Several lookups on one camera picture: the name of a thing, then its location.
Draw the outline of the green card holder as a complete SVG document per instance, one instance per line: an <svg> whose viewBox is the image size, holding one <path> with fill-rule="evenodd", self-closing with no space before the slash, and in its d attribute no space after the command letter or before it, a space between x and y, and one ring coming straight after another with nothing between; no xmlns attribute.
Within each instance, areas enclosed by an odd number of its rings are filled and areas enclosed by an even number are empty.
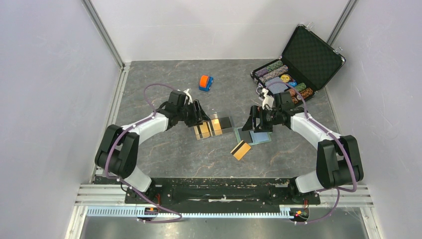
<svg viewBox="0 0 422 239"><path fill-rule="evenodd" d="M235 137L236 137L237 142L240 142L238 131L241 130L241 129L242 129L241 127L237 127L237 128L234 129L234 133L235 133ZM252 139L253 139L253 143L250 144L250 145L257 145L257 144L271 142L270 133L268 133L268 132L251 131L251 136L252 136Z"/></svg>

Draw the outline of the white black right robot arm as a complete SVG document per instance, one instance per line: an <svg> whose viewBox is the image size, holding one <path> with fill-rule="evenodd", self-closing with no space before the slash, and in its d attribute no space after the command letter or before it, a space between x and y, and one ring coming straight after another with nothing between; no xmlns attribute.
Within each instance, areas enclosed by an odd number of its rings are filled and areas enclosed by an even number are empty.
<svg viewBox="0 0 422 239"><path fill-rule="evenodd" d="M284 125L300 134L317 151L316 169L290 180L288 198L302 202L312 191L336 188L354 192L363 179L358 143L351 135L340 135L316 121L304 108L296 108L290 93L273 97L274 106L252 106L243 131L272 132L275 125Z"/></svg>

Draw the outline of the blue orange card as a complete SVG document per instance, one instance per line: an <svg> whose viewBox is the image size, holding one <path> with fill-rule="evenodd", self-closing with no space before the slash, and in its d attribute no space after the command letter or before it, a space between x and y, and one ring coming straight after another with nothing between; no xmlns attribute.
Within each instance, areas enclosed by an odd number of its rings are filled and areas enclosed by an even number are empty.
<svg viewBox="0 0 422 239"><path fill-rule="evenodd" d="M208 92L211 89L212 84L213 84L213 77L202 75L200 77L198 88L201 91Z"/></svg>

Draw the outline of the gold striped credit card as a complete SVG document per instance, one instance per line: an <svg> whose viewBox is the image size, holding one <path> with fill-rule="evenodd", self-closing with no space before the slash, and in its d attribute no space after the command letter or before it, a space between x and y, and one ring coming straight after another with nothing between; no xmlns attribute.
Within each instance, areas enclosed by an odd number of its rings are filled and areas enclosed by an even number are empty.
<svg viewBox="0 0 422 239"><path fill-rule="evenodd" d="M239 144L233 148L230 154L238 161L240 161L245 154L251 149L251 146L244 140L240 141Z"/></svg>

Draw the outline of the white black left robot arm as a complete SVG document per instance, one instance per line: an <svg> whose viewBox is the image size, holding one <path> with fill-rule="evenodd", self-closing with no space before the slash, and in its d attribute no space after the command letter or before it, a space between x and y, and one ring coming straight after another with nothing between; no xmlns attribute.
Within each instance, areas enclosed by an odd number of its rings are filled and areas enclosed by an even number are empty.
<svg viewBox="0 0 422 239"><path fill-rule="evenodd" d="M145 203L156 198L153 180L137 166L140 144L152 136L165 132L182 121L188 127L209 122L198 100L193 100L187 91L173 90L167 101L148 117L124 126L109 125L103 135L95 156L95 165L107 176L117 179L137 191Z"/></svg>

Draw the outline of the clear tray with cards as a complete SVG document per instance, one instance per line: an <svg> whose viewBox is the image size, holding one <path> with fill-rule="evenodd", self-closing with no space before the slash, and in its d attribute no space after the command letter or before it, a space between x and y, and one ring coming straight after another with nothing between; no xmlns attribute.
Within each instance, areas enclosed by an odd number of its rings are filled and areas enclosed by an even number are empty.
<svg viewBox="0 0 422 239"><path fill-rule="evenodd" d="M234 131L232 117L228 114L215 113L210 115L210 119L210 121L193 127L196 140L232 133Z"/></svg>

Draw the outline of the black credit card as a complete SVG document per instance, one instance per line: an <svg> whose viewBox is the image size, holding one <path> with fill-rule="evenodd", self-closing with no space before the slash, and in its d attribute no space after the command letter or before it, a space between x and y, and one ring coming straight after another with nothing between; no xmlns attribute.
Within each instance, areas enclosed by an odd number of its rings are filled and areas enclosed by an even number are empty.
<svg viewBox="0 0 422 239"><path fill-rule="evenodd" d="M252 139L252 136L251 136L251 131L242 131L242 130L239 130L238 131L238 135L239 135L240 141L243 140L244 142L246 142L248 144L252 144L253 143L253 139Z"/></svg>

